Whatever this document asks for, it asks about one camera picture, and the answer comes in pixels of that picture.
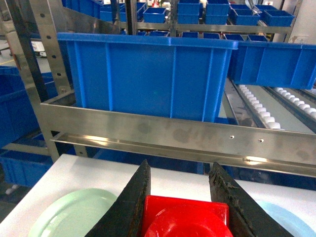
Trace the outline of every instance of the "white roller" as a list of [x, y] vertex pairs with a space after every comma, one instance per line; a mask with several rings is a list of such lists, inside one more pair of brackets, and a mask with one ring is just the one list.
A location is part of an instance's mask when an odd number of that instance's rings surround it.
[[276, 119], [275, 117], [264, 117], [263, 120], [268, 123], [268, 122], [275, 122]]
[[282, 94], [283, 92], [287, 92], [286, 90], [279, 90], [278, 93]]
[[293, 97], [293, 98], [291, 98], [290, 99], [290, 101], [292, 102], [292, 103], [294, 103], [295, 101], [299, 101], [300, 99], [299, 98], [296, 98], [296, 97]]
[[256, 111], [258, 111], [258, 113], [260, 113], [260, 112], [266, 112], [266, 111], [267, 111], [267, 108], [265, 108], [265, 107], [257, 107], [257, 108], [256, 108]]
[[267, 125], [271, 129], [281, 129], [281, 125], [278, 122], [268, 122]]
[[248, 98], [249, 101], [252, 101], [252, 100], [257, 100], [257, 97], [250, 97]]
[[315, 108], [306, 108], [306, 109], [304, 109], [304, 112], [305, 112], [306, 114], [310, 114], [310, 113], [312, 113], [312, 112], [316, 112], [316, 109], [315, 109]]
[[286, 97], [286, 99], [288, 99], [288, 100], [291, 99], [291, 98], [295, 98], [294, 95], [286, 95], [285, 97]]
[[260, 112], [259, 114], [260, 114], [260, 116], [263, 117], [263, 118], [264, 118], [264, 117], [270, 117], [270, 116], [271, 116], [270, 112]]
[[314, 119], [316, 119], [316, 112], [311, 112], [310, 116], [312, 116]]
[[252, 101], [250, 101], [250, 103], [251, 103], [252, 105], [254, 105], [254, 104], [260, 104], [260, 101], [259, 101], [259, 100], [252, 100]]
[[301, 101], [301, 100], [297, 100], [297, 101], [294, 102], [294, 104], [295, 104], [296, 106], [299, 106], [299, 105], [305, 104], [305, 102], [304, 102], [304, 101]]
[[251, 98], [251, 97], [255, 97], [253, 94], [248, 94], [246, 95], [247, 99]]
[[287, 96], [287, 95], [290, 95], [290, 94], [291, 94], [290, 92], [282, 92], [281, 93], [281, 95], [284, 96], [284, 97]]
[[257, 108], [262, 108], [263, 107], [263, 104], [258, 104], [258, 103], [256, 103], [256, 104], [253, 104], [252, 105], [255, 109], [257, 109]]
[[301, 110], [304, 110], [304, 109], [307, 109], [307, 108], [310, 108], [311, 106], [308, 105], [308, 104], [301, 104], [298, 106]]

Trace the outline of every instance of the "floor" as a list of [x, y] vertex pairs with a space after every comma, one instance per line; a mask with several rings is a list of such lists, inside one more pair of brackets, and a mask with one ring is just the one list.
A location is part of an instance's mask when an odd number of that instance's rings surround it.
[[[7, 47], [6, 41], [0, 40], [0, 49], [5, 47]], [[50, 72], [49, 64], [46, 58], [37, 58], [37, 60], [42, 73]], [[13, 57], [10, 56], [9, 49], [1, 51], [0, 66], [16, 67]], [[18, 187], [11, 194], [7, 195], [5, 193], [6, 190], [11, 187], [12, 184], [8, 184], [4, 181], [4, 173], [0, 165], [0, 223], [31, 189], [28, 187]]]

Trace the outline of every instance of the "blue crate rim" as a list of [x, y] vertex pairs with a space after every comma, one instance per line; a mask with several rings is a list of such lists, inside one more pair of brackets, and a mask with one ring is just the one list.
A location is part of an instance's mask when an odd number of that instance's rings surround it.
[[57, 38], [60, 41], [89, 41], [102, 43], [126, 43], [126, 44], [145, 44], [145, 45], [165, 45], [165, 46], [183, 46], [183, 47], [203, 47], [218, 49], [238, 49], [238, 42], [233, 40], [179, 38], [179, 37], [138, 37], [122, 35], [102, 35], [102, 34], [79, 34], [79, 33], [58, 33]]

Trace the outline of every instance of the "stainless steel shelf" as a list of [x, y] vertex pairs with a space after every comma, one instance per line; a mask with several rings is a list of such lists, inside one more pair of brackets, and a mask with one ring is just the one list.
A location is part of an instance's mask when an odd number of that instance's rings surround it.
[[69, 106], [74, 101], [67, 93], [40, 105], [49, 130], [60, 132], [52, 141], [316, 176], [316, 135]]

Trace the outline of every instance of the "plate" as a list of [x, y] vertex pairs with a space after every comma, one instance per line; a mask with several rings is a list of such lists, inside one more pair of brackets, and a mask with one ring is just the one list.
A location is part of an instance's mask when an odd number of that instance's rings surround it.
[[257, 201], [257, 203], [294, 237], [316, 237], [316, 233], [292, 212], [266, 201]]
[[84, 237], [116, 199], [114, 194], [102, 189], [67, 194], [40, 215], [28, 237]]

